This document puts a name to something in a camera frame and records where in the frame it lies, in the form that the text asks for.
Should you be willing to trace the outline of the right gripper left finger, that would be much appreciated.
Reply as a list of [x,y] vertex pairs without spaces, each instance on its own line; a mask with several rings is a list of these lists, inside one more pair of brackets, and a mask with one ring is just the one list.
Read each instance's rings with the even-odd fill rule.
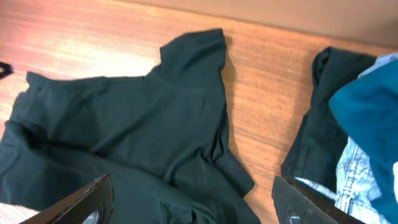
[[114,208],[114,190],[109,175],[103,175],[21,224],[105,223]]

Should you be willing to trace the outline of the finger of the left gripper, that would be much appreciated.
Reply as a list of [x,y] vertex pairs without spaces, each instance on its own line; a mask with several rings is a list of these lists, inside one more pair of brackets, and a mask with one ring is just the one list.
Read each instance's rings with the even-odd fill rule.
[[0,62],[0,78],[4,78],[13,73],[12,65],[4,62]]

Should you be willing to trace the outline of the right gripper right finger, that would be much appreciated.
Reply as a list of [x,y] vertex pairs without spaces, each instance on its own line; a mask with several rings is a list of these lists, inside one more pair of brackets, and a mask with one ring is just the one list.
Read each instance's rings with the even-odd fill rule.
[[364,224],[310,187],[283,176],[274,178],[272,199],[280,224]]

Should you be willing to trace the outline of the black t-shirt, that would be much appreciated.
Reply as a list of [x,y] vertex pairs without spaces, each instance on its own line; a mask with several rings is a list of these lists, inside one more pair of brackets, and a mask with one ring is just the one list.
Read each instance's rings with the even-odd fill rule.
[[1,139],[1,202],[45,210],[109,175],[112,223],[258,223],[228,148],[225,57],[213,29],[163,46],[144,77],[29,72]]

